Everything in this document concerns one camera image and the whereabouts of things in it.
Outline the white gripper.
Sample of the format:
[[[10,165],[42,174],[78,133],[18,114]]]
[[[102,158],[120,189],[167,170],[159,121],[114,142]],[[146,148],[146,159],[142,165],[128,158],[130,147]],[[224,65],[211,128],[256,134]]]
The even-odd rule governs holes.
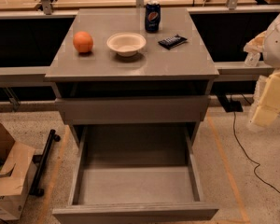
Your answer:
[[[280,113],[280,70],[274,70],[268,77],[259,77],[253,99],[247,127],[258,132],[273,124]]]

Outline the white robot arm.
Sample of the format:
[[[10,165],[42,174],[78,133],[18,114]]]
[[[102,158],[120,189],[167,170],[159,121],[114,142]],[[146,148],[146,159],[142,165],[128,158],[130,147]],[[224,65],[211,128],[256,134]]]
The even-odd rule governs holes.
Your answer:
[[[259,77],[249,113],[249,129],[261,131],[280,114],[280,13],[264,32],[245,44],[244,52],[246,66],[256,66],[263,57],[264,63],[273,68],[268,77]]]

